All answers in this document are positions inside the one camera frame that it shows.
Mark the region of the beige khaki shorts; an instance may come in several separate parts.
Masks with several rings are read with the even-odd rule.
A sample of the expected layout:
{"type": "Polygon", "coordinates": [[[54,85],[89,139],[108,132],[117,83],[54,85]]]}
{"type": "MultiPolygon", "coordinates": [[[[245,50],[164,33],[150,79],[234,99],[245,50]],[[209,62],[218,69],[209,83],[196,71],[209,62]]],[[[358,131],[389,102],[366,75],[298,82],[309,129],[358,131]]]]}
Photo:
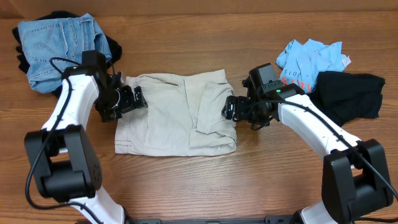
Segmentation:
{"type": "Polygon", "coordinates": [[[126,83],[142,89],[147,106],[118,120],[117,154],[219,156],[236,150],[236,124],[221,114],[233,95],[224,70],[142,74],[126,83]]]}

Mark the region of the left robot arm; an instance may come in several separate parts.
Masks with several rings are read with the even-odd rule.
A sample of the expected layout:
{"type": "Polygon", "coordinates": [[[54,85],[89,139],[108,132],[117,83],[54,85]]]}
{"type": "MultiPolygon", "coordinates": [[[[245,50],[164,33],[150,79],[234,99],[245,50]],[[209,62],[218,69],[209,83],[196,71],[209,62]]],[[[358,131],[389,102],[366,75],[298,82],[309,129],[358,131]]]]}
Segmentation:
{"type": "Polygon", "coordinates": [[[49,120],[24,138],[30,162],[25,198],[38,210],[73,207],[90,223],[132,223],[102,185],[100,161],[86,133],[90,111],[103,122],[147,107],[140,87],[126,84],[122,72],[108,74],[106,57],[82,53],[60,72],[62,92],[49,120]]]}

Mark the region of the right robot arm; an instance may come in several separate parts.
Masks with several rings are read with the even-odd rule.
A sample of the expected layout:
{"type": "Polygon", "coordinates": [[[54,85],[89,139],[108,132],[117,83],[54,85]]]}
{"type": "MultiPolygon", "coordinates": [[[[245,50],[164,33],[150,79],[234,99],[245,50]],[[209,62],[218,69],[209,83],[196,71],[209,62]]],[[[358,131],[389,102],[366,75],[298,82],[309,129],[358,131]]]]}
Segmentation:
{"type": "Polygon", "coordinates": [[[375,139],[362,141],[324,115],[296,84],[283,84],[270,63],[258,66],[242,81],[246,96],[229,96],[222,115],[246,120],[253,130],[275,119],[294,130],[323,161],[322,199],[293,215],[267,216],[265,223],[395,223],[370,213],[392,205],[386,155],[375,139]]]}

